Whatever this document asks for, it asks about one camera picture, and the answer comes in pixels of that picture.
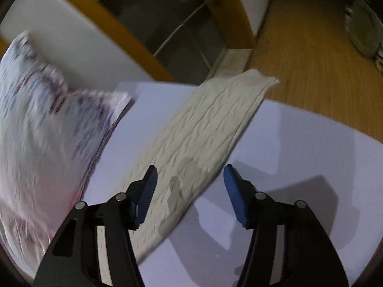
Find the cream cable-knit sweater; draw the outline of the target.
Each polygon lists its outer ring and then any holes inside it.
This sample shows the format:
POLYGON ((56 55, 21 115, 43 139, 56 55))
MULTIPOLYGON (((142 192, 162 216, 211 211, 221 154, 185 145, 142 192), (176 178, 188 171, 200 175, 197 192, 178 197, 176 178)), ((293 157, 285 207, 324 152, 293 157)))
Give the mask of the cream cable-knit sweater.
POLYGON ((190 286, 169 241, 204 193, 262 103, 278 84, 255 69, 200 86, 121 82, 132 108, 121 120, 91 177, 85 198, 98 202, 140 179, 148 166, 158 185, 145 223, 132 233, 147 286, 190 286))

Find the lavender bed sheet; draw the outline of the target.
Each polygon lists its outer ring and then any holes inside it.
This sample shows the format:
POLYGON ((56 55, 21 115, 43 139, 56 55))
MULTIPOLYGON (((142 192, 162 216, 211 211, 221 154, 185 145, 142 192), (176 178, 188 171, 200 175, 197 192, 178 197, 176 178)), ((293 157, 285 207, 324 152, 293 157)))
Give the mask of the lavender bed sheet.
MULTIPOLYGON (((194 87, 123 82, 134 105, 112 134, 85 198, 107 199, 194 87)), ((382 144, 314 113, 265 100, 229 163, 276 201, 306 201, 354 285, 382 240, 382 144)), ((251 232, 236 220, 218 177, 140 265, 146 286, 234 286, 251 232)))

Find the pink floral pillow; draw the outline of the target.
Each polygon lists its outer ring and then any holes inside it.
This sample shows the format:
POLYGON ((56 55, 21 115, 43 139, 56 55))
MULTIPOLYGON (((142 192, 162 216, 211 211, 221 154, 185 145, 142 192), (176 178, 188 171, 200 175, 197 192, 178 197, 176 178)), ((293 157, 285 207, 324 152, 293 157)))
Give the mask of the pink floral pillow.
POLYGON ((70 90, 27 33, 1 59, 1 244, 33 279, 131 97, 70 90))

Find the wooden framed shelf cabinet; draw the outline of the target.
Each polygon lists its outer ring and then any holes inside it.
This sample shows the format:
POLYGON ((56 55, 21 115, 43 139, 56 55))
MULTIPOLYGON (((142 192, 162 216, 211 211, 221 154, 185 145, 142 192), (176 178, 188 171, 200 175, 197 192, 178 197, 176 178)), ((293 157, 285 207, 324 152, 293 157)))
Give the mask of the wooden framed shelf cabinet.
POLYGON ((1 43, 28 30, 74 88, 201 83, 229 49, 252 49, 269 0, 1 0, 1 43))

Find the dark shoe on floor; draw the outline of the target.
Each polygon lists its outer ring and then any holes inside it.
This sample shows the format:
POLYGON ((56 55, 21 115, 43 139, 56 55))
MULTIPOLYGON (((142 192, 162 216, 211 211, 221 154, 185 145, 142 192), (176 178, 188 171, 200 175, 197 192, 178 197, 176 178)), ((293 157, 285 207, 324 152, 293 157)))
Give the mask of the dark shoe on floor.
POLYGON ((355 0, 348 11, 349 21, 345 26, 353 46, 362 56, 373 60, 382 74, 382 20, 369 0, 355 0))

